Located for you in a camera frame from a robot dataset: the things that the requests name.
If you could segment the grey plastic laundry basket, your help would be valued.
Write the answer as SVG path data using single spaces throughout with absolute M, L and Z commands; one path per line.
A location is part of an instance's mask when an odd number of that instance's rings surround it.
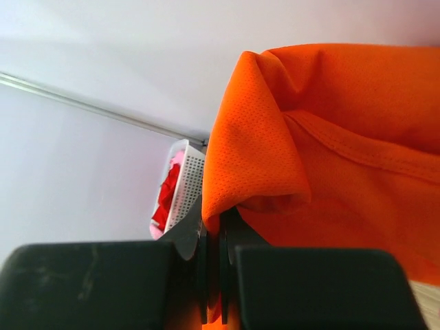
M 168 232 L 188 214 L 195 200 L 201 195 L 202 190 L 205 155 L 195 147 L 191 146 L 188 140 L 179 140 L 172 145 L 168 153 L 164 174 L 162 175 L 158 188 L 157 200 L 161 185 L 170 168 L 170 160 L 178 151 L 184 151 L 184 160 L 180 168 L 172 206 L 163 234 Z M 157 201 L 155 203 L 153 214 L 156 209 Z

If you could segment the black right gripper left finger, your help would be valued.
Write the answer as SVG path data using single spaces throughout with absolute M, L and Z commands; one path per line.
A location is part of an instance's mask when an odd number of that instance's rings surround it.
M 23 245 L 1 270 L 1 328 L 200 329 L 206 259 L 200 199 L 156 241 Z

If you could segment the red t-shirt in basket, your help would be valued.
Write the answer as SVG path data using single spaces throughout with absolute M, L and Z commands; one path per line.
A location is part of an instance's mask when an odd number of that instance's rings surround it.
M 165 229 L 168 214 L 171 210 L 172 200 L 179 177 L 179 172 L 180 165 L 173 164 L 160 188 L 157 201 L 158 207 L 152 219 L 157 223 L 157 227 L 161 231 L 164 231 Z

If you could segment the pink t-shirt in basket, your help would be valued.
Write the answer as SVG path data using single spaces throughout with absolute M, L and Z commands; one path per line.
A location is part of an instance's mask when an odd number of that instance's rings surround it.
M 183 164 L 183 160 L 184 160 L 184 151 L 178 151 L 170 160 L 170 168 L 171 169 L 173 164 L 179 164 L 180 168 Z M 157 240 L 159 239 L 164 231 L 161 231 L 158 227 L 157 227 L 157 223 L 151 219 L 151 224 L 150 224 L 150 233 L 151 236 L 153 237 L 153 239 Z

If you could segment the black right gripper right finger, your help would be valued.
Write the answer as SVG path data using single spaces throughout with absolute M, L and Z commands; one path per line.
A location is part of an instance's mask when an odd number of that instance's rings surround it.
M 425 329 L 406 275 L 381 250 L 275 247 L 236 208 L 220 216 L 229 329 Z

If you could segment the orange t-shirt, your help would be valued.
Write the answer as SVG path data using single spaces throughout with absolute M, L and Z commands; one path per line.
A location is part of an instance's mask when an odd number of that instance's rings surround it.
M 244 52 L 206 153 L 201 215 L 281 247 L 392 254 L 439 284 L 439 48 L 308 44 Z

